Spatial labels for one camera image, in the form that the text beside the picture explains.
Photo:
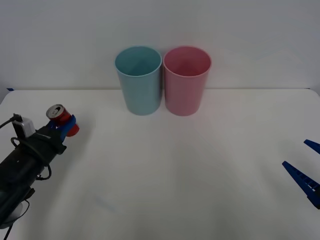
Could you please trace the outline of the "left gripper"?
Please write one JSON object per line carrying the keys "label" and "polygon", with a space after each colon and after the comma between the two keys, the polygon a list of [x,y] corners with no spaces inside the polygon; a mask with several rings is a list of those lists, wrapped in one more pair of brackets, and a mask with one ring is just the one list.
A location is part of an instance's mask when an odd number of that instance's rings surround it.
{"label": "left gripper", "polygon": [[26,138],[19,138],[19,144],[26,148],[42,163],[50,164],[57,156],[64,153],[67,147],[63,144],[66,137],[73,137],[78,133],[76,117],[71,115],[68,121],[58,127],[54,121],[44,126]]}

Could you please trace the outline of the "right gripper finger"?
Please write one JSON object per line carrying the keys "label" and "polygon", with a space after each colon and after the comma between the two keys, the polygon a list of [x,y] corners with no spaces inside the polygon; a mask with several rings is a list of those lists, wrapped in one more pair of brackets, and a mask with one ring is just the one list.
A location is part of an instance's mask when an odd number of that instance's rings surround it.
{"label": "right gripper finger", "polygon": [[298,186],[306,194],[308,200],[319,210],[320,209],[320,184],[303,172],[299,171],[297,168],[292,166],[287,161],[282,163],[283,167],[293,178],[293,180],[298,184]]}
{"label": "right gripper finger", "polygon": [[310,147],[311,149],[313,149],[318,154],[320,154],[320,144],[319,143],[311,141],[309,139],[306,139],[303,143],[305,145],[307,145],[308,147]]}

